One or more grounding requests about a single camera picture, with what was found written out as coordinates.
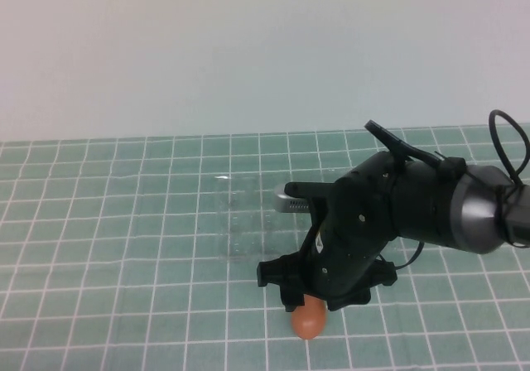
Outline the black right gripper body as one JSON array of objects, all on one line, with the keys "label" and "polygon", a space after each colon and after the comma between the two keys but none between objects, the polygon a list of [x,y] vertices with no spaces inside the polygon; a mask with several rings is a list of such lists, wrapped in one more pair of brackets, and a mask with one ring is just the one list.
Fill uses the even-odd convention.
[{"label": "black right gripper body", "polygon": [[391,191],[405,158],[378,152],[333,183],[292,181],[273,191],[279,213],[308,214],[300,249],[260,262],[257,280],[329,300],[366,289],[363,279],[396,238]]}]

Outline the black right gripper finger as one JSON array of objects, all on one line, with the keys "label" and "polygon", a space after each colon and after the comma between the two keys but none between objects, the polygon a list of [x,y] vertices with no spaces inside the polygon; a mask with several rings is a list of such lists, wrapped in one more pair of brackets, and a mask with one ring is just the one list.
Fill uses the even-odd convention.
[{"label": "black right gripper finger", "polygon": [[305,305],[304,294],[289,288],[281,288],[281,302],[286,312],[293,312],[297,307]]},{"label": "black right gripper finger", "polygon": [[338,311],[347,306],[362,306],[369,302],[370,290],[360,290],[326,300],[326,305],[329,311]]}]

